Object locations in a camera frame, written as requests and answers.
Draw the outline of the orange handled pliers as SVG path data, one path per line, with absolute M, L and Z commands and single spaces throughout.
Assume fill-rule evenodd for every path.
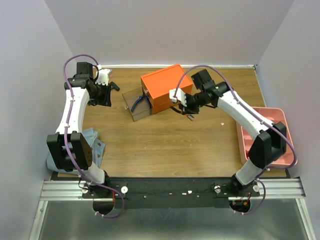
M 187 117 L 190 121 L 194 121 L 194 116 L 192 114 L 183 114 L 181 110 L 176 109 L 174 106 L 170 107 L 171 110 L 173 110 L 175 113 L 178 113 L 180 115 L 183 115 L 185 117 Z

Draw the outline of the clear bottom drawer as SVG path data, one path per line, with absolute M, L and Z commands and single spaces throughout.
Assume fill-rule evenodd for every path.
M 140 102 L 137 105 L 134 112 L 131 112 L 131 107 L 133 106 L 134 102 L 139 98 L 139 96 L 143 94 L 145 94 L 145 92 L 141 86 L 122 94 L 122 97 L 125 101 L 125 108 L 130 113 L 132 120 L 134 122 L 139 121 L 143 118 L 149 117 L 153 114 L 152 105 L 151 105 L 151 109 L 149 109 L 149 106 L 145 100 Z

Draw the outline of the orange drawer cabinet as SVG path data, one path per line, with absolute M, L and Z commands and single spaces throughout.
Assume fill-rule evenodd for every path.
M 169 91 L 177 87 L 184 72 L 180 64 L 174 64 L 140 77 L 143 92 L 148 97 L 153 114 L 174 105 L 170 100 Z

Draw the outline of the blue handled cutting pliers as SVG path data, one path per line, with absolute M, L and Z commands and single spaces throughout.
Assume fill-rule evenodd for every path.
M 151 103 L 149 101 L 149 98 L 145 94 L 143 94 L 143 95 L 140 95 L 139 98 L 134 102 L 134 104 L 131 107 L 131 112 L 134 112 L 134 110 L 136 109 L 137 105 L 139 103 L 141 103 L 142 101 L 146 101 L 146 103 L 148 105 L 148 108 L 151 109 Z

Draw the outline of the black rubber mallet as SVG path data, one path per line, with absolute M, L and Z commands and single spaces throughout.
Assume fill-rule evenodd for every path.
M 115 82 L 112 81 L 110 85 L 112 90 L 120 91 L 120 87 Z

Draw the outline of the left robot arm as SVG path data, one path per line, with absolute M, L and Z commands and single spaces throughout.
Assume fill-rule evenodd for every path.
M 94 163 L 92 148 L 83 135 L 83 120 L 87 105 L 111 107 L 109 73 L 99 64 L 76 64 L 76 74 L 64 84 L 66 100 L 60 124 L 46 139 L 55 167 L 80 175 L 88 190 L 101 198 L 112 192 L 110 178 Z

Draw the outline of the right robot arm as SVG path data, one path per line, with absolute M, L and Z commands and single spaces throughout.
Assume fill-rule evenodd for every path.
M 227 185 L 231 194 L 241 196 L 256 177 L 286 153 L 287 127 L 282 122 L 274 123 L 254 110 L 226 80 L 215 83 L 206 69 L 191 78 L 198 93 L 186 93 L 179 86 L 169 91 L 170 100 L 178 104 L 181 114 L 198 114 L 205 105 L 219 108 L 240 124 L 253 140 L 247 162 Z

